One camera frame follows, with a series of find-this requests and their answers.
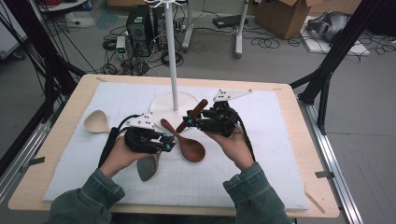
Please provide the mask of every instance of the cardboard box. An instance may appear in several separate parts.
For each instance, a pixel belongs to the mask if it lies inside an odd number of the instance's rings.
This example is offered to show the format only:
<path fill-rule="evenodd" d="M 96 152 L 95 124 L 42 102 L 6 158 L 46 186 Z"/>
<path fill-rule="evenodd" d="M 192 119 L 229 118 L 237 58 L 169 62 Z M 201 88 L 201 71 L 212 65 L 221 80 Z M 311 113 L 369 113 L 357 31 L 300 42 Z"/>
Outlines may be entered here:
<path fill-rule="evenodd" d="M 309 15 L 320 16 L 323 12 L 340 11 L 352 15 L 361 0 L 324 0 L 322 4 L 311 7 Z"/>
<path fill-rule="evenodd" d="M 148 3 L 144 0 L 107 0 L 108 7 L 121 10 L 130 11 L 133 5 L 147 5 Z"/>
<path fill-rule="evenodd" d="M 310 8 L 322 0 L 261 1 L 255 22 L 275 35 L 289 39 L 300 33 Z"/>

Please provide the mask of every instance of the table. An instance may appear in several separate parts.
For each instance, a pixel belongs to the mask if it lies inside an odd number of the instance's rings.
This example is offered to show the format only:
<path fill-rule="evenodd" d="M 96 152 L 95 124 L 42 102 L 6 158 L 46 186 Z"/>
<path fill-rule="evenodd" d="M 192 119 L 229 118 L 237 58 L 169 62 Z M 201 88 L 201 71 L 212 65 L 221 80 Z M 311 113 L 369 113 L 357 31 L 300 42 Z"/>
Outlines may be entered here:
<path fill-rule="evenodd" d="M 42 201 L 52 179 L 57 162 L 62 155 L 83 112 L 91 101 L 96 87 L 101 82 L 123 82 L 152 85 L 171 85 L 167 77 L 121 77 L 86 75 L 78 83 L 60 117 L 52 127 L 46 141 L 36 157 L 45 157 L 44 163 L 33 165 L 18 185 L 8 207 L 15 210 L 50 210 L 50 202 Z M 318 153 L 304 122 L 291 87 L 287 84 L 241 82 L 224 80 L 186 79 L 177 80 L 179 86 L 212 87 L 224 89 L 253 89 L 273 91 L 276 94 L 282 116 L 288 130 L 290 144 L 300 170 L 304 191 L 309 201 L 309 210 L 288 211 L 290 217 L 338 217 L 338 205 L 326 178 L 317 178 L 315 172 L 323 171 Z M 161 213 L 181 215 L 235 216 L 233 208 L 182 207 L 137 204 L 115 204 L 112 212 L 120 213 Z"/>

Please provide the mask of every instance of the sleeve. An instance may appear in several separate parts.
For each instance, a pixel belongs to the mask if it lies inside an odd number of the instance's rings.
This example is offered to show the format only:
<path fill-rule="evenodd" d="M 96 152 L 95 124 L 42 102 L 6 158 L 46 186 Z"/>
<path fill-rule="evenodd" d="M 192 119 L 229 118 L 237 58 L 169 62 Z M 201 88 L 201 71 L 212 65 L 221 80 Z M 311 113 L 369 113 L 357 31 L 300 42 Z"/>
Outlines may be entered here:
<path fill-rule="evenodd" d="M 125 196 L 119 185 L 96 169 L 81 189 L 73 189 L 56 198 L 47 224 L 111 223 L 108 209 Z"/>
<path fill-rule="evenodd" d="M 285 205 L 255 162 L 239 175 L 223 183 L 236 208 L 235 223 L 290 223 Z"/>

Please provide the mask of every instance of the black tape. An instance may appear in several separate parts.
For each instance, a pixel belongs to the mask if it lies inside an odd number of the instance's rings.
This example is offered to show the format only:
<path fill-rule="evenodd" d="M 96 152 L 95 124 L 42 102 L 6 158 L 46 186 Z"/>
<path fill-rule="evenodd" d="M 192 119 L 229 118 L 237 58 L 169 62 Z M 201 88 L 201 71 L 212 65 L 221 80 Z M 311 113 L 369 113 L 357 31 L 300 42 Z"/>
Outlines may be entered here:
<path fill-rule="evenodd" d="M 20 173 L 26 173 L 26 171 L 29 169 L 30 166 L 43 163 L 45 160 L 46 160 L 45 157 L 29 160 L 25 166 L 20 167 Z"/>
<path fill-rule="evenodd" d="M 316 172 L 315 175 L 317 176 L 317 178 L 323 178 L 323 177 L 326 177 L 328 179 L 334 178 L 334 173 L 333 172 L 328 172 L 328 171 Z"/>

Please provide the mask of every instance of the box flap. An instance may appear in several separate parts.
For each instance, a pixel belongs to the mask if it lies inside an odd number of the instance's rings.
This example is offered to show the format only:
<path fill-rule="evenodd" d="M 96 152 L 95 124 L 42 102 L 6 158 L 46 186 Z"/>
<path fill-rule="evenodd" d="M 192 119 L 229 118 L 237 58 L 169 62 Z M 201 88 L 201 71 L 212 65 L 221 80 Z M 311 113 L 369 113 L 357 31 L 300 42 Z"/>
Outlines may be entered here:
<path fill-rule="evenodd" d="M 279 2 L 283 2 L 286 5 L 293 6 L 297 0 L 279 0 Z"/>
<path fill-rule="evenodd" d="M 312 6 L 314 6 L 314 5 L 317 5 L 317 4 L 322 3 L 323 0 L 305 0 L 305 2 L 306 2 L 306 5 L 307 5 L 308 7 L 312 7 Z"/>

